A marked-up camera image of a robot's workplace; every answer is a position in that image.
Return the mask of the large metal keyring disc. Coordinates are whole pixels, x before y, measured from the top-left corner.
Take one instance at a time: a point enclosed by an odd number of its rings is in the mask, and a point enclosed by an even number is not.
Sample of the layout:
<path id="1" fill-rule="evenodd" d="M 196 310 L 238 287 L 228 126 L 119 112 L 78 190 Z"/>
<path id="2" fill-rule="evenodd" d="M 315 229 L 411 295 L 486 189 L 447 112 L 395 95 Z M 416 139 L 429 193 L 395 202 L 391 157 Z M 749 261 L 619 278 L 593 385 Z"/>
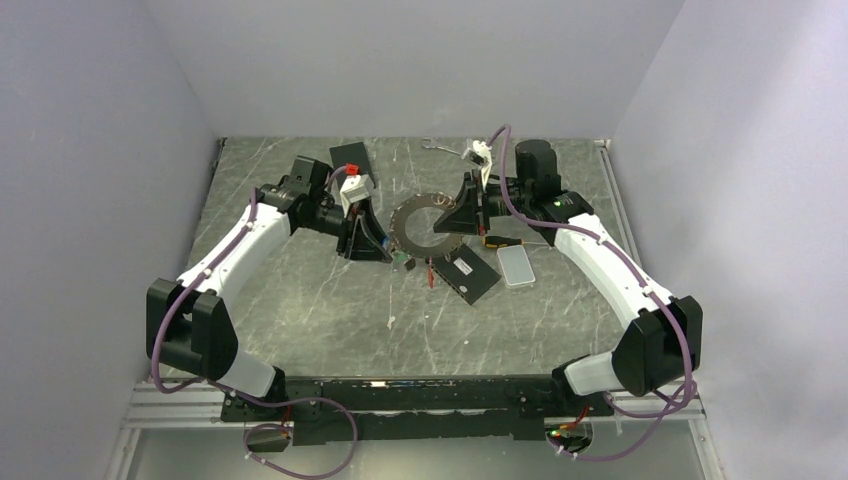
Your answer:
<path id="1" fill-rule="evenodd" d="M 434 208 L 442 212 L 450 210 L 456 201 L 442 192 L 415 194 L 400 203 L 393 211 L 389 222 L 389 238 L 391 245 L 409 256 L 416 258 L 444 257 L 458 250 L 463 245 L 463 236 L 449 233 L 445 239 L 433 246 L 423 246 L 415 243 L 407 234 L 408 219 L 416 211 L 423 208 Z"/>

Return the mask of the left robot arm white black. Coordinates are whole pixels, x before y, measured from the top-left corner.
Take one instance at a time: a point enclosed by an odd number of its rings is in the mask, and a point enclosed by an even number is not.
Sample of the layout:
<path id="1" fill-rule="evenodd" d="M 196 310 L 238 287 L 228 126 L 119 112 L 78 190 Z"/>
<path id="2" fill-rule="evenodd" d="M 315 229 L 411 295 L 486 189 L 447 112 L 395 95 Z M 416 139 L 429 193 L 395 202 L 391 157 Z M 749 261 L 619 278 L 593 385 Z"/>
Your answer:
<path id="1" fill-rule="evenodd" d="M 241 347 L 228 307 L 266 257 L 302 229 L 335 238 L 347 260 L 391 262 L 372 206 L 374 187 L 355 164 L 333 168 L 299 156 L 278 183 L 252 189 L 238 221 L 203 259 L 147 291 L 146 353 L 157 390 L 187 386 L 166 386 L 166 365 L 247 399 L 261 419 L 279 417 L 288 402 L 286 375 Z"/>

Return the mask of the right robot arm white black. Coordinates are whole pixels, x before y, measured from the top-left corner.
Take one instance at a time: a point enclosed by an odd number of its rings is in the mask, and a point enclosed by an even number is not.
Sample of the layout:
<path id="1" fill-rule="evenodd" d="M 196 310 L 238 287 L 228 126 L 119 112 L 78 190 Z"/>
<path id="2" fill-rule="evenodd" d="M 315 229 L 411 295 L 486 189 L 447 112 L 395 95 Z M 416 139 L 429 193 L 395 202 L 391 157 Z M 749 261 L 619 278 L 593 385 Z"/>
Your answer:
<path id="1" fill-rule="evenodd" d="M 465 174 L 435 231 L 484 235 L 492 219 L 504 216 L 526 223 L 582 271 L 622 325 L 623 335 L 611 350 L 553 370 L 555 409 L 574 415 L 592 394 L 643 396 L 677 379 L 684 381 L 681 397 L 692 397 L 693 373 L 700 362 L 701 306 L 650 279 L 622 250 L 590 203 L 563 186 L 551 144 L 518 143 L 513 176 L 493 171 L 493 148 L 484 141 L 469 141 L 461 156 L 475 168 Z"/>

